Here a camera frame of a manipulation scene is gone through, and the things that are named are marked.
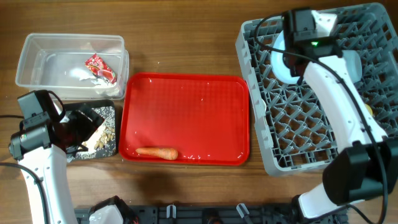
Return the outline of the white napkin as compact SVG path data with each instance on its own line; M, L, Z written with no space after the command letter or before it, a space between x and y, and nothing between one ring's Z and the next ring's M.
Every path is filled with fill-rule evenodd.
M70 71L70 78L73 79L73 86L82 88L94 88L96 90L112 89L117 87L117 81L110 84L101 78L96 78L89 70L74 68Z

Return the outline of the red snack wrapper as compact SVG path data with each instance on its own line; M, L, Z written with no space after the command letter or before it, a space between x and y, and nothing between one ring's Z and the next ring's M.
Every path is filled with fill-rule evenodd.
M96 78L101 78L110 84L116 83L116 73L98 54L86 60L85 66Z

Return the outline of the orange carrot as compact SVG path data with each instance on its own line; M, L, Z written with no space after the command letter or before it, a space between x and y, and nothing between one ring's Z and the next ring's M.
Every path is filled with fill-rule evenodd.
M136 152L170 161L176 160L178 157L178 151L173 148L144 147L136 149Z

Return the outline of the light blue plate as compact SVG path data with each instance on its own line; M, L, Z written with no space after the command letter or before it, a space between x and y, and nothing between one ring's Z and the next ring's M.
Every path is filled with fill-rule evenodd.
M278 50L285 50L284 32L281 31L277 36L274 45L272 46ZM271 52L271 67L272 72L276 79L285 84L296 84L299 80L298 77L293 77L290 74L290 69L285 65L283 53L272 51Z

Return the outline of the light blue bowl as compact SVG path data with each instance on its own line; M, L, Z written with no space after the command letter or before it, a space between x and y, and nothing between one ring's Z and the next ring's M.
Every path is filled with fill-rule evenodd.
M343 50L343 58L346 61L348 75L353 83L357 83L363 76L362 63L359 53L355 50Z

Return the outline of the yellow plastic cup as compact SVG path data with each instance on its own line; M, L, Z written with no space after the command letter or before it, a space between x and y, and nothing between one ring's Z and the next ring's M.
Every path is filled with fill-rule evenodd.
M365 104L365 107L366 107L366 109L368 110L369 114L370 114L371 116L373 116L373 111L372 111L371 107L370 107L369 105L367 105L367 104Z

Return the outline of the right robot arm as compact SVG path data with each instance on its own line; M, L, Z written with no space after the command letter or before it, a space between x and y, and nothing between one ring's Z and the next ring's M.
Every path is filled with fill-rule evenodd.
M314 91L336 139L338 156L323 171L321 184L297 199L304 220L386 198L397 183L397 139L376 123L356 90L359 55L338 46L332 36L336 23L336 14L285 11L271 55L280 81L306 83Z

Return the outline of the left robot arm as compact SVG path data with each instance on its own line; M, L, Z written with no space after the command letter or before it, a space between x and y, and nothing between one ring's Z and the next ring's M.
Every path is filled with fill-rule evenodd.
M104 119L87 105L66 112L57 96L36 90L18 98L24 119L9 151L27 187L33 223L76 223L67 180L67 160L86 150L83 142Z

